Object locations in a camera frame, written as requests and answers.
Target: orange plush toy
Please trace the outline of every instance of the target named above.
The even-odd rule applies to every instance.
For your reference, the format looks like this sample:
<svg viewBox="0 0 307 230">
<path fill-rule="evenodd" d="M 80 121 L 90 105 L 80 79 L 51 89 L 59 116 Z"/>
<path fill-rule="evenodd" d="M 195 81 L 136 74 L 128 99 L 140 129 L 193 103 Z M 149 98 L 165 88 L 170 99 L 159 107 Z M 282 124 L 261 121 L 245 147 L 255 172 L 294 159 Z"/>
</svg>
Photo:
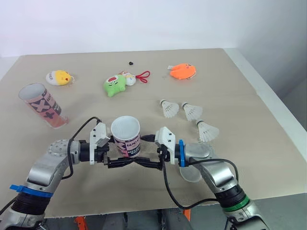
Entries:
<svg viewBox="0 0 307 230">
<path fill-rule="evenodd" d="M 182 63 L 171 68 L 170 75 L 176 79 L 188 79 L 196 74 L 195 66 L 188 63 Z"/>
</svg>

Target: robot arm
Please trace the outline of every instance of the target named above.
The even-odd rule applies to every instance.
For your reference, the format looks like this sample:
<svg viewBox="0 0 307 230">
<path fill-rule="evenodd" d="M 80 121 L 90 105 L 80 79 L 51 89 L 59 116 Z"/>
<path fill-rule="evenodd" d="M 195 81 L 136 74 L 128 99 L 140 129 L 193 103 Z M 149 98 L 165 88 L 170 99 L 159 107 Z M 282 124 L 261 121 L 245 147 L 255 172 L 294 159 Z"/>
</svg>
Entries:
<svg viewBox="0 0 307 230">
<path fill-rule="evenodd" d="M 178 160 L 180 167 L 195 167 L 199 170 L 202 178 L 214 193 L 220 203 L 223 212 L 231 222 L 230 230 L 268 230 L 262 215 L 255 203 L 248 198 L 238 184 L 237 179 L 230 171 L 228 165 L 218 160 L 213 148 L 205 143 L 179 144 L 174 147 L 175 135 L 166 127 L 156 133 L 158 146 L 164 144 L 170 154 L 170 162 Z"/>
<path fill-rule="evenodd" d="M 109 151 L 108 141 L 106 127 L 100 122 L 91 132 L 90 143 L 83 140 L 71 142 L 72 164 L 81 161 L 89 161 L 91 164 L 93 161 L 102 162 L 104 153 Z M 13 205 L 1 216 L 0 230 L 39 228 L 47 205 L 69 166 L 68 145 L 69 140 L 52 143 L 47 153 L 34 163 L 24 185 L 10 187 L 18 195 Z"/>
</svg>

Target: beige table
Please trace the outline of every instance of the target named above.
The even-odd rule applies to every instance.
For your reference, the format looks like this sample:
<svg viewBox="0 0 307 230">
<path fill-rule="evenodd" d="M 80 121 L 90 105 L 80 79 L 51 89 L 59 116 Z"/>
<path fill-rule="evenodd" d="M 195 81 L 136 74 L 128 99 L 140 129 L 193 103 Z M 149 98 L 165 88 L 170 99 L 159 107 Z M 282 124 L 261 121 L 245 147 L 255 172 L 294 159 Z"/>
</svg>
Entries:
<svg viewBox="0 0 307 230">
<path fill-rule="evenodd" d="M 183 62 L 195 65 L 197 75 L 182 81 L 170 77 L 167 66 Z M 45 75 L 56 69 L 71 73 L 75 83 L 48 85 Z M 132 73 L 150 70 L 149 83 L 137 82 L 113 98 L 106 97 L 103 82 L 124 69 Z M 49 128 L 18 98 L 18 91 L 32 82 L 45 84 L 70 117 L 68 125 Z M 236 163 L 240 185 L 250 198 L 304 192 L 305 160 L 222 49 L 24 56 L 1 80 L 0 95 L 0 206 L 16 195 L 9 186 L 24 183 L 32 164 L 51 142 L 71 137 L 93 115 L 108 125 L 118 116 L 132 115 L 140 121 L 142 135 L 167 126 L 177 140 L 197 142 L 197 127 L 185 119 L 183 110 L 175 118 L 163 117 L 158 103 L 163 98 L 203 107 L 202 118 L 220 129 L 212 143 L 216 153 Z M 89 125 L 78 138 L 88 140 L 92 127 Z M 155 149 L 154 144 L 142 143 L 141 155 L 157 160 Z M 116 151 L 110 155 L 119 157 Z M 174 166 L 167 168 L 171 189 L 182 204 L 213 197 L 204 182 L 188 183 Z M 72 178 L 61 182 L 46 215 L 66 217 L 174 206 L 158 170 L 136 164 L 108 169 L 84 162 L 74 166 Z"/>
</svg>

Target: blue ring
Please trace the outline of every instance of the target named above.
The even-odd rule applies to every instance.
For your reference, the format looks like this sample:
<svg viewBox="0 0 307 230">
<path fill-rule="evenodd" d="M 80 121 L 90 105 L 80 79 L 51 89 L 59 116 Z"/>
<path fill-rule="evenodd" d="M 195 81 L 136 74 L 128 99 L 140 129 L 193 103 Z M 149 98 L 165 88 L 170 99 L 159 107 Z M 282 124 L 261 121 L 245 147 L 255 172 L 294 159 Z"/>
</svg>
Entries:
<svg viewBox="0 0 307 230">
<path fill-rule="evenodd" d="M 185 156 L 184 156 L 184 144 L 183 140 L 179 140 L 179 148 L 180 148 L 180 167 L 185 167 Z"/>
<path fill-rule="evenodd" d="M 16 192 L 20 193 L 20 192 L 23 192 L 23 193 L 28 193 L 30 195 L 34 195 L 34 196 L 40 196 L 40 197 L 52 197 L 53 196 L 53 193 L 45 193 L 45 192 L 41 192 L 41 191 L 37 191 L 37 190 L 34 190 L 34 189 L 31 189 L 31 188 L 28 188 L 28 187 L 25 187 L 23 185 L 15 185 L 15 184 L 12 184 L 10 186 L 10 189 L 12 190 L 16 190 Z"/>
</svg>

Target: pink printed cup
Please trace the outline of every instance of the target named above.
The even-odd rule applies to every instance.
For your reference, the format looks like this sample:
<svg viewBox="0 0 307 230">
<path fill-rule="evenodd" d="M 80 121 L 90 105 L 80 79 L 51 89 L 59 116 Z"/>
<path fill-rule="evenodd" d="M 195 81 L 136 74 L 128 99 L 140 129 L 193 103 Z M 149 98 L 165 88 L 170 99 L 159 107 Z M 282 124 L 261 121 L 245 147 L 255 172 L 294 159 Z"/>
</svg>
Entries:
<svg viewBox="0 0 307 230">
<path fill-rule="evenodd" d="M 61 114 L 61 107 L 43 84 L 29 84 L 19 91 L 18 96 L 52 128 L 60 128 L 68 123 L 68 118 Z"/>
<path fill-rule="evenodd" d="M 120 116 L 111 125 L 111 132 L 119 152 L 124 157 L 136 157 L 140 152 L 140 123 L 133 116 Z"/>
</svg>

